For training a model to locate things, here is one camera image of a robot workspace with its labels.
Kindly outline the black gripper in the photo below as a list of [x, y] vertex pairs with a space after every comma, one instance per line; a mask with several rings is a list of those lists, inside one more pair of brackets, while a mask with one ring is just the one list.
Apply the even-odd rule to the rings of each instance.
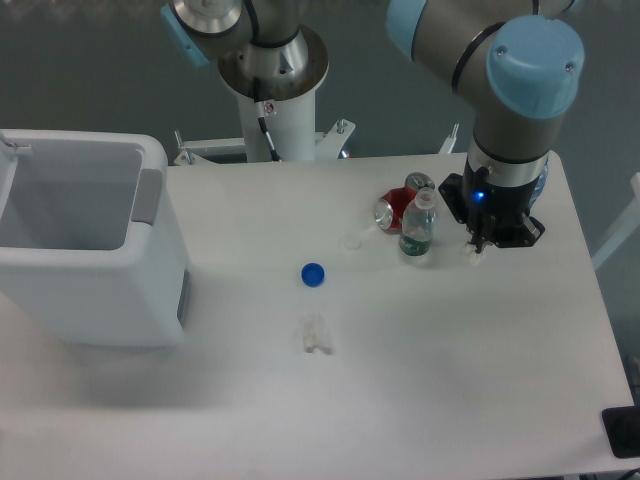
[[528, 208], [536, 182], [502, 187], [474, 172], [451, 173], [438, 191], [454, 219], [466, 227], [468, 247], [481, 254], [488, 245], [532, 247], [545, 233], [544, 225]]

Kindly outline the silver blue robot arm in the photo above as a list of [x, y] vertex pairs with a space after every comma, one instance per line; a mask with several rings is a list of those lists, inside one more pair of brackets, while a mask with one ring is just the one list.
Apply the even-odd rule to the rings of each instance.
[[[469, 234], [468, 250], [534, 245], [531, 206], [579, 90], [585, 51], [561, 15], [568, 1], [392, 1], [386, 29], [476, 112], [462, 174], [439, 191]], [[327, 48], [296, 1], [169, 1], [160, 11], [182, 54], [216, 64], [235, 94], [251, 162], [337, 153], [315, 131]]]

